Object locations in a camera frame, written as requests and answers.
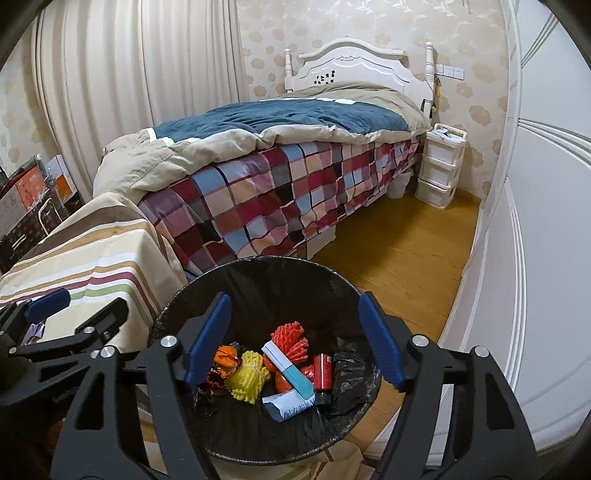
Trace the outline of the white blue plastic package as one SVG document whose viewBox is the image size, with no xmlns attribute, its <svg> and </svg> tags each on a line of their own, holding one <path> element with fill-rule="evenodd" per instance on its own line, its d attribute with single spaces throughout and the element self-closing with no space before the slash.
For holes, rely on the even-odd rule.
<svg viewBox="0 0 591 480">
<path fill-rule="evenodd" d="M 315 395 L 304 399 L 293 389 L 276 395 L 263 397 L 263 407 L 276 422 L 283 422 L 315 405 Z"/>
</svg>

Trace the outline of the red black bottle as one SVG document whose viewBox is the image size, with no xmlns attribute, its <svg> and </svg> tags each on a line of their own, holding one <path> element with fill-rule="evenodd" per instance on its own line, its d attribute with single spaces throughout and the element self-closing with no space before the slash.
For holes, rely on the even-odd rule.
<svg viewBox="0 0 591 480">
<path fill-rule="evenodd" d="M 321 353 L 314 357 L 315 404 L 329 405 L 332 402 L 332 357 Z"/>
</svg>

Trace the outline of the white teal tube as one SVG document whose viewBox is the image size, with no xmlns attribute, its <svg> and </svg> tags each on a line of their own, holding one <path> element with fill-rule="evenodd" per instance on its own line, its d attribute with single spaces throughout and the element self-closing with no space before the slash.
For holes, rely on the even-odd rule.
<svg viewBox="0 0 591 480">
<path fill-rule="evenodd" d="M 310 400 L 315 396 L 314 384 L 297 369 L 290 359 L 280 350 L 273 341 L 263 345 L 263 353 L 270 359 L 271 364 L 280 371 L 281 375 L 290 382 L 298 395 L 304 400 Z"/>
</svg>

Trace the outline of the purple crumpled glove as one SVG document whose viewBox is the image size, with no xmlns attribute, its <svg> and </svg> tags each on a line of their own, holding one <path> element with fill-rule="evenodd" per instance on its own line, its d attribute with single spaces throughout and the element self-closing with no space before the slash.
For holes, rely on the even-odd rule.
<svg viewBox="0 0 591 480">
<path fill-rule="evenodd" d="M 45 332 L 45 323 L 31 323 L 21 342 L 22 346 L 31 345 L 43 338 Z"/>
</svg>

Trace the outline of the striped table cloth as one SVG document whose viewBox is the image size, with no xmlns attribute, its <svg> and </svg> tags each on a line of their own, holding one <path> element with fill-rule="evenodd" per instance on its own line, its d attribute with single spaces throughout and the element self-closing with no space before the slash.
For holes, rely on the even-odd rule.
<svg viewBox="0 0 591 480">
<path fill-rule="evenodd" d="M 51 316 L 44 340 L 65 337 L 116 298 L 129 309 L 114 336 L 122 352 L 147 344 L 156 317 L 187 283 L 170 243 L 132 202 L 107 193 L 90 201 L 1 277 L 1 305 L 29 306 L 65 289 L 67 308 Z"/>
</svg>

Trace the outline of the orange white cardboard box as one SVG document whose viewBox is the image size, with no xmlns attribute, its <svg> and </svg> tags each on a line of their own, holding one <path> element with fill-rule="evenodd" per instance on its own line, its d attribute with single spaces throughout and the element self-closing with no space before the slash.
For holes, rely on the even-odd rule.
<svg viewBox="0 0 591 480">
<path fill-rule="evenodd" d="M 47 185 L 38 166 L 26 171 L 1 197 L 1 236 L 9 234 L 43 199 L 47 191 Z"/>
</svg>

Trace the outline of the white wardrobe door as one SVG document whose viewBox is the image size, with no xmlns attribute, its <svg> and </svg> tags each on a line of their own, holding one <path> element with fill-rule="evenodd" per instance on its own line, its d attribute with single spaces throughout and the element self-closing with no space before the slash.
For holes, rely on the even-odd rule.
<svg viewBox="0 0 591 480">
<path fill-rule="evenodd" d="M 504 139 L 439 343 L 490 350 L 546 454 L 590 410 L 590 67 L 563 3 L 502 8 Z"/>
</svg>

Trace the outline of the plaid bed sheet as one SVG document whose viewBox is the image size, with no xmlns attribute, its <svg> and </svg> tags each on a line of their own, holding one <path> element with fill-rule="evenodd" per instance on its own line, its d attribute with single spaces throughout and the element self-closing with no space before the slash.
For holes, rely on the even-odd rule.
<svg viewBox="0 0 591 480">
<path fill-rule="evenodd" d="M 415 163 L 419 137 L 394 144 L 311 142 L 211 164 L 145 195 L 139 208 L 186 273 L 288 255 L 384 194 Z"/>
</svg>

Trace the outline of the beige striped curtain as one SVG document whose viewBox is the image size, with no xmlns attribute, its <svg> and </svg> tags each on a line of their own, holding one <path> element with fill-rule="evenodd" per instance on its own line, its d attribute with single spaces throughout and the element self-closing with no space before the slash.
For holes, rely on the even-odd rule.
<svg viewBox="0 0 591 480">
<path fill-rule="evenodd" d="M 233 1 L 53 1 L 33 23 L 32 58 L 85 200 L 110 141 L 249 97 Z"/>
</svg>

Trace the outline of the white plastic drawer unit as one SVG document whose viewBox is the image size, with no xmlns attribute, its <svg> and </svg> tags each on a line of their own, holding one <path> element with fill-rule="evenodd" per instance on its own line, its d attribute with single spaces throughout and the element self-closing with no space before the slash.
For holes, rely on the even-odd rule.
<svg viewBox="0 0 591 480">
<path fill-rule="evenodd" d="M 438 209 L 446 209 L 459 184 L 467 147 L 466 131 L 436 123 L 427 133 L 415 196 Z"/>
</svg>

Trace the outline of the blue beige duvet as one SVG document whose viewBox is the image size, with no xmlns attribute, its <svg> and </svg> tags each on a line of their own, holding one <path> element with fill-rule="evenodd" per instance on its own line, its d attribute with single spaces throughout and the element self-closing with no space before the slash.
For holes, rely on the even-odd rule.
<svg viewBox="0 0 591 480">
<path fill-rule="evenodd" d="M 430 127 L 420 108 L 394 89 L 353 81 L 317 85 L 123 135 L 105 146 L 93 194 L 138 203 L 208 165 L 278 145 L 397 143 Z"/>
</svg>

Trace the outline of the white bed headboard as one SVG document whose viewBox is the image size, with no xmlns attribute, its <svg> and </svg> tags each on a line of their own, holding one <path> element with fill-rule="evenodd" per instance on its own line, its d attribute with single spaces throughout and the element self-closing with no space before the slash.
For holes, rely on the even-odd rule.
<svg viewBox="0 0 591 480">
<path fill-rule="evenodd" d="M 284 89 L 293 92 L 345 81 L 374 83 L 403 93 L 430 117 L 435 98 L 435 49 L 431 42 L 425 49 L 422 80 L 415 78 L 405 66 L 405 51 L 379 48 L 356 38 L 335 39 L 311 53 L 298 55 L 297 59 L 303 62 L 298 71 L 294 71 L 293 54 L 287 49 L 284 51 Z"/>
</svg>

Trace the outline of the wall switch plate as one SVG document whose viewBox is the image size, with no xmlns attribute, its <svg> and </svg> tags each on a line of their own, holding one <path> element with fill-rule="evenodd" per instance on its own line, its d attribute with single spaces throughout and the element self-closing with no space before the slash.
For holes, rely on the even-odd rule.
<svg viewBox="0 0 591 480">
<path fill-rule="evenodd" d="M 459 67 L 437 64 L 436 72 L 437 75 L 440 77 L 453 78 L 460 81 L 463 81 L 465 79 L 465 70 Z"/>
</svg>

